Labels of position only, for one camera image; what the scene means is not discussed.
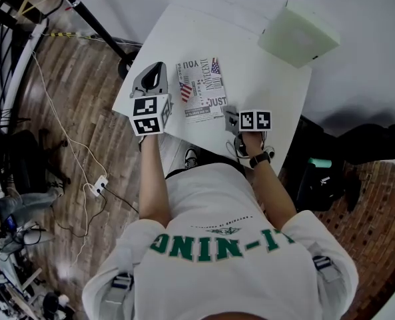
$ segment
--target teal object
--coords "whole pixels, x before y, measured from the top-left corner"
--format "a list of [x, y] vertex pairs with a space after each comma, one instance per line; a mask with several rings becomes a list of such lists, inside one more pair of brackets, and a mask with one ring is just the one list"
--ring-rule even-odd
[[331, 168], [332, 166], [331, 160], [310, 158], [308, 162], [312, 163], [317, 168]]

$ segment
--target brick floor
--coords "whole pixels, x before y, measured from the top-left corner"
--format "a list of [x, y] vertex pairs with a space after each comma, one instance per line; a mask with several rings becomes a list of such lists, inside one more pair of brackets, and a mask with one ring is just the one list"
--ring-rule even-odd
[[362, 190], [355, 210], [347, 212], [341, 198], [329, 211], [316, 213], [356, 262], [360, 276], [345, 320], [371, 319], [395, 291], [395, 165], [377, 161], [356, 168]]

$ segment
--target electrical outlet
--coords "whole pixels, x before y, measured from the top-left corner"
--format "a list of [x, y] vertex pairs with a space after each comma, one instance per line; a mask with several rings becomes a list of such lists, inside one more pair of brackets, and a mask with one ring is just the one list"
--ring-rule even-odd
[[108, 183], [109, 183], [109, 181], [107, 180], [107, 178], [105, 178], [103, 175], [101, 175], [101, 176], [98, 178], [97, 182], [93, 185], [93, 187], [92, 187], [92, 189], [91, 189], [92, 193], [93, 193], [96, 197], [98, 197], [98, 196], [99, 196], [99, 193], [98, 193], [97, 190], [99, 190], [100, 192], [103, 192], [103, 189], [104, 189], [103, 185], [104, 185], [104, 186], [107, 186]]

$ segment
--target white box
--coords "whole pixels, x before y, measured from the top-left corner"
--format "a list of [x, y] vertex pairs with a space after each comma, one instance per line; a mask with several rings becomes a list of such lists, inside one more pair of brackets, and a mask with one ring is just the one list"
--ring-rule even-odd
[[243, 110], [238, 112], [238, 130], [243, 131], [270, 131], [271, 111]]
[[136, 136], [161, 134], [172, 111], [169, 94], [134, 99], [131, 125]]
[[265, 51], [294, 67], [302, 67], [340, 44], [328, 23], [296, 1], [286, 6], [259, 38]]

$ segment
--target white table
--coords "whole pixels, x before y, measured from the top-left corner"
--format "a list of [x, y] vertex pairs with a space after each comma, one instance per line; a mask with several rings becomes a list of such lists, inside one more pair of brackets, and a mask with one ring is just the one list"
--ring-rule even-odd
[[[175, 5], [169, 5], [139, 51], [117, 95], [113, 110], [129, 116], [129, 99], [135, 77], [157, 61], [166, 63], [173, 112], [165, 132], [207, 149], [231, 155], [226, 142], [234, 135], [225, 131], [225, 120], [187, 124], [176, 64], [191, 59], [218, 57], [229, 105], [238, 110], [272, 111], [272, 131], [266, 144], [274, 147], [272, 167], [278, 174], [292, 142], [304, 105], [311, 68], [300, 69], [267, 53], [258, 45], [258, 35], [236, 25]], [[248, 160], [242, 161], [248, 166]]]

